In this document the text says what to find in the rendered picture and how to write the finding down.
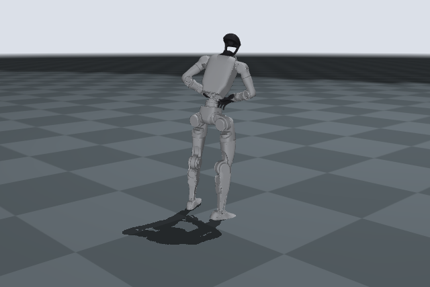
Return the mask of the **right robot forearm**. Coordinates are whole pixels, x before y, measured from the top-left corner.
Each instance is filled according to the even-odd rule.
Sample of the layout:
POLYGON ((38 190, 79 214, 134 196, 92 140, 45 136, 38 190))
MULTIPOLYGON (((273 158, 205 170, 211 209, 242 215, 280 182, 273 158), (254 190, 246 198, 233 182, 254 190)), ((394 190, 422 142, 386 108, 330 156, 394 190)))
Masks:
POLYGON ((244 91, 240 93, 233 93, 233 94, 234 94, 234 98, 231 99, 232 101, 237 102, 237 101, 249 100, 244 96, 244 91))

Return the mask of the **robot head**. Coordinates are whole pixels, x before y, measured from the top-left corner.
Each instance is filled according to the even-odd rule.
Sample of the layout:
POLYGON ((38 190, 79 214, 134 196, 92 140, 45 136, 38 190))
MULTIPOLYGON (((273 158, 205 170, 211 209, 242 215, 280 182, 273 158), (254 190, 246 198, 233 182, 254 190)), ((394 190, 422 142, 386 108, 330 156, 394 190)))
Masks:
POLYGON ((224 55, 224 56, 234 56, 239 47, 241 46, 241 42, 239 40, 239 37, 235 34, 227 34, 223 37, 224 43, 225 43, 225 50, 222 54, 220 55, 224 55), (236 50, 235 52, 231 52, 229 50, 227 50, 227 47, 235 47, 236 50))

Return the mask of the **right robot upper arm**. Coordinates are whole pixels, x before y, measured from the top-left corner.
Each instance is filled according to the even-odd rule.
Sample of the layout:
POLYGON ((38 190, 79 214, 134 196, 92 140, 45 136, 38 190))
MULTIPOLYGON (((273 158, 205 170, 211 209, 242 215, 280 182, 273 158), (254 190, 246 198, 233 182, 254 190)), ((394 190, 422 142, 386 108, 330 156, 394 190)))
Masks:
POLYGON ((235 61, 235 69, 236 69, 237 73, 241 74, 241 79, 243 81, 243 84, 247 88, 244 91, 244 96, 247 99, 255 97, 256 91, 255 91, 255 88, 253 86, 253 80, 251 78, 248 65, 245 63, 239 62, 239 61, 235 61))

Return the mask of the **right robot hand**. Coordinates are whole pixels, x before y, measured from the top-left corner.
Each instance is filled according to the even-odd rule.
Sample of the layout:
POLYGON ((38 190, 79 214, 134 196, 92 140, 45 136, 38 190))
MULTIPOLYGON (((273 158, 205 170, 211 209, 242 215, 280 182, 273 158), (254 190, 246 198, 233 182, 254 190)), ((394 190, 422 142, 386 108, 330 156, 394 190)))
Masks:
POLYGON ((220 99, 220 101, 218 101, 218 108, 219 108, 219 106, 220 106, 220 102, 221 103, 223 103, 223 104, 221 104, 221 106, 220 106, 220 108, 222 108, 222 106, 223 106, 223 110, 224 110, 224 108, 225 108, 225 106, 227 105, 227 104, 229 104, 230 102, 234 102, 234 101, 232 101, 231 99, 232 98, 234 98, 234 94, 232 94, 232 95, 229 95, 228 97, 225 97, 224 99, 220 99))

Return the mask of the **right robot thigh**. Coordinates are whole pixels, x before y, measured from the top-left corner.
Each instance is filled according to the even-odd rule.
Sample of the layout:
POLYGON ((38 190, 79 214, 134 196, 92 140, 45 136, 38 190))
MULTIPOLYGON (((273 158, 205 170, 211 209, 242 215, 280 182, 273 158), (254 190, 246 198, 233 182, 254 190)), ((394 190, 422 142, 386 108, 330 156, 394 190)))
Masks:
POLYGON ((217 161, 214 165, 214 170, 219 174, 219 166, 222 163, 227 163, 229 167, 232 165, 236 148, 236 135, 232 118, 223 114, 216 114, 214 120, 217 130, 221 131, 220 148, 222 160, 217 161))

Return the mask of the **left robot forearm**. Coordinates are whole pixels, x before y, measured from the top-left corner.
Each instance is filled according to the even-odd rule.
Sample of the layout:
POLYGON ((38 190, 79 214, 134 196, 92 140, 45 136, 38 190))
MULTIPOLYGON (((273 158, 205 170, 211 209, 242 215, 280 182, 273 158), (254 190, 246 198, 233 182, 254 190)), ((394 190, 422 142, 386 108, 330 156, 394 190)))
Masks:
MULTIPOLYGON (((203 91, 202 91, 202 88, 203 88, 203 85, 201 85, 201 84, 199 84, 199 83, 197 83, 194 79, 192 79, 192 83, 191 84, 189 84, 189 85, 187 85, 190 89, 193 89, 193 90, 195 90, 195 91, 197 91, 198 93, 201 93, 202 95, 203 95, 203 91)), ((203 95, 204 96, 204 95, 203 95)))

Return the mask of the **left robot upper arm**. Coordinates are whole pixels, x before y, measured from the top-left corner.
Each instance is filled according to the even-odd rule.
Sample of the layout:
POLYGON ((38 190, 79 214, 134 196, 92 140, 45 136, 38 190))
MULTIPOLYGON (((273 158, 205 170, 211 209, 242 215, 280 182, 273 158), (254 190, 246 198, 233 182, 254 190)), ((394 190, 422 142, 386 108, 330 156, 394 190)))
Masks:
POLYGON ((188 71, 186 71, 182 75, 182 82, 184 82, 186 85, 191 84, 192 76, 197 75, 200 71, 206 68, 209 58, 210 56, 202 56, 195 65, 193 65, 188 71))

